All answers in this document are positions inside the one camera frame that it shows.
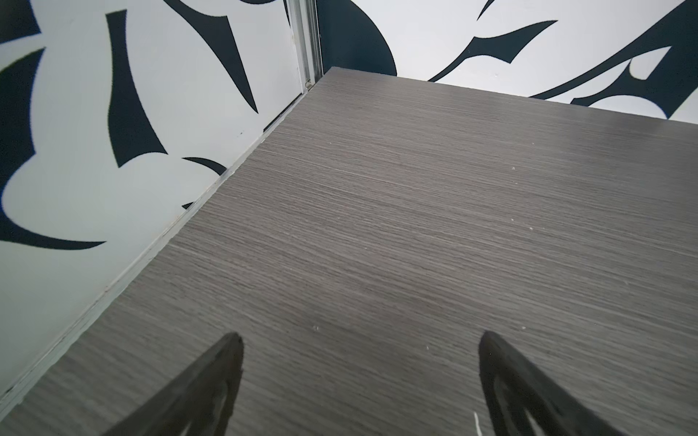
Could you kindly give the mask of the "aluminium corner post left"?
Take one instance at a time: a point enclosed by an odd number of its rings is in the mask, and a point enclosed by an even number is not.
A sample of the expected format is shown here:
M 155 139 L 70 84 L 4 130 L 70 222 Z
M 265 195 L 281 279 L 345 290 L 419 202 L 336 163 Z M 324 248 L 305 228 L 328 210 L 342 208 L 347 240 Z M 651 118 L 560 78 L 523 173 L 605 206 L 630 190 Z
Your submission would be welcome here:
M 316 0 L 288 0 L 285 4 L 306 93 L 324 75 L 317 3 Z

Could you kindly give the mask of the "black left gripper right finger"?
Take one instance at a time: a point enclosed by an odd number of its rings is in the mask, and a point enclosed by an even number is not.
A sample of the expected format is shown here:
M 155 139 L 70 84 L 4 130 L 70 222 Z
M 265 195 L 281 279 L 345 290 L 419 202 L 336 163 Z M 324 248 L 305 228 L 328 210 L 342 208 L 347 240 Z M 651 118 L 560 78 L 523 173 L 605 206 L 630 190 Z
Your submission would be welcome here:
M 500 334 L 478 345 L 479 375 L 497 435 L 620 435 L 621 432 L 546 375 Z

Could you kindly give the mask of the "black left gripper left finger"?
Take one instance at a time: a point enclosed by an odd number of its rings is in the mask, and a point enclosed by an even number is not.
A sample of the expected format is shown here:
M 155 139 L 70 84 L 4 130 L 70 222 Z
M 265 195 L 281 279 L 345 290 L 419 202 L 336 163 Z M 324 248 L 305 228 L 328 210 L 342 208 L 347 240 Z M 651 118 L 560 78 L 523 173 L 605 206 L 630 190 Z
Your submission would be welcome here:
M 224 435 L 243 375 L 245 345 L 229 332 L 107 435 Z

